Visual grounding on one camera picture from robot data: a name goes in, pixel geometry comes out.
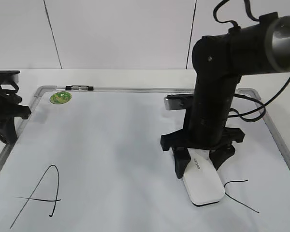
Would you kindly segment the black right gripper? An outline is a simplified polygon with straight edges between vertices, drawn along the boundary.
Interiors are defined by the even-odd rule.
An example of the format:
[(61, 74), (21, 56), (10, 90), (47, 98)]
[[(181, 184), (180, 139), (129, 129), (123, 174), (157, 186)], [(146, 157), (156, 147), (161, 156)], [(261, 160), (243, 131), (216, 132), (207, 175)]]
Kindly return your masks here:
[(201, 133), (200, 138), (193, 138), (184, 129), (162, 135), (160, 145), (163, 151), (168, 151), (172, 147), (174, 158), (174, 170), (178, 179), (184, 175), (187, 165), (191, 161), (191, 156), (187, 148), (211, 150), (209, 158), (216, 170), (230, 157), (235, 154), (232, 142), (242, 143), (245, 134), (240, 128), (227, 128), (222, 131), (220, 138)]

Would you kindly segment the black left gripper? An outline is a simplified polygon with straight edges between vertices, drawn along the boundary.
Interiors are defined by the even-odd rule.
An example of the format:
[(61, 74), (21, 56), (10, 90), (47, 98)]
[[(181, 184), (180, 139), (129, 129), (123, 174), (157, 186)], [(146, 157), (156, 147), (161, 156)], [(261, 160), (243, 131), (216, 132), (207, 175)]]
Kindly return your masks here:
[(22, 98), (17, 95), (18, 85), (15, 82), (7, 82), (6, 85), (14, 89), (2, 89), (0, 84), (0, 141), (14, 144), (17, 141), (14, 118), (28, 119), (31, 110), (28, 106), (20, 105)]

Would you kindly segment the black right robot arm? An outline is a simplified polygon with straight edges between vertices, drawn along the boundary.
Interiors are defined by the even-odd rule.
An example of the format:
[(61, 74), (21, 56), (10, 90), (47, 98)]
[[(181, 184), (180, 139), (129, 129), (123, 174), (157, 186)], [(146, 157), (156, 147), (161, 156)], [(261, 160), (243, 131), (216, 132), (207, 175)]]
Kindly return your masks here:
[(184, 109), (183, 128), (162, 135), (161, 147), (172, 150), (175, 173), (182, 178), (191, 160), (190, 148), (209, 151), (218, 169), (241, 143), (244, 133), (227, 128), (235, 89), (244, 75), (290, 73), (290, 16), (262, 15), (258, 24), (234, 26), (225, 35), (203, 36), (192, 51), (197, 78), (193, 94), (168, 95), (167, 110)]

